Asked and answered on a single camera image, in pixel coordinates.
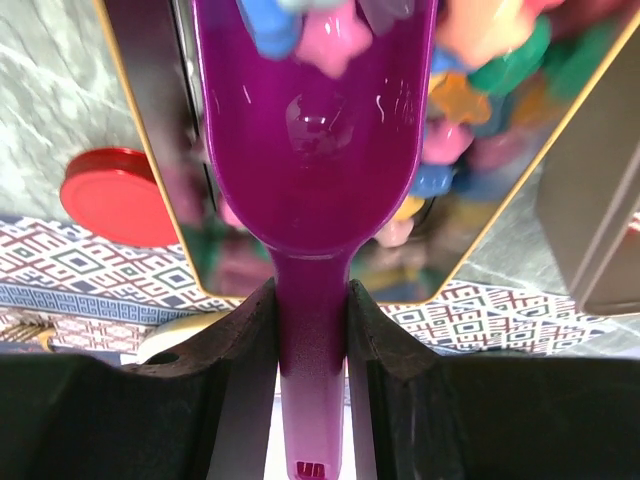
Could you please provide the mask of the purple plastic scoop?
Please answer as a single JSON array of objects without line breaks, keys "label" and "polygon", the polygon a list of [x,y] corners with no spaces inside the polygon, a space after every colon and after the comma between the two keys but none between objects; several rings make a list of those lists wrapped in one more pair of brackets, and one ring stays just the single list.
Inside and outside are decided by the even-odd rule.
[{"label": "purple plastic scoop", "polygon": [[275,267],[292,479],[340,474],[349,268],[416,170],[436,14],[433,1],[193,5],[216,180]]}]

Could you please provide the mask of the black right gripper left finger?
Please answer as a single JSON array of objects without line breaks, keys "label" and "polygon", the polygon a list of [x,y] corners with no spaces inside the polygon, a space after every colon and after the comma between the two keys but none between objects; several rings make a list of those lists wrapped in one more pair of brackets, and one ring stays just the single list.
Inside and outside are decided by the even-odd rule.
[{"label": "black right gripper left finger", "polygon": [[5,479],[260,479],[277,370],[274,286],[141,365],[1,359]]}]

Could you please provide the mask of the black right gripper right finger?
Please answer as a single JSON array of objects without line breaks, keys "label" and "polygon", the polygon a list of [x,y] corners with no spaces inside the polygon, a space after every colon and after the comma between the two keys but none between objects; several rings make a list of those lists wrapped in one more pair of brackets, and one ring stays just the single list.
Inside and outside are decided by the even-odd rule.
[{"label": "black right gripper right finger", "polygon": [[635,479],[632,359],[442,356],[349,285],[348,371],[360,479]]}]

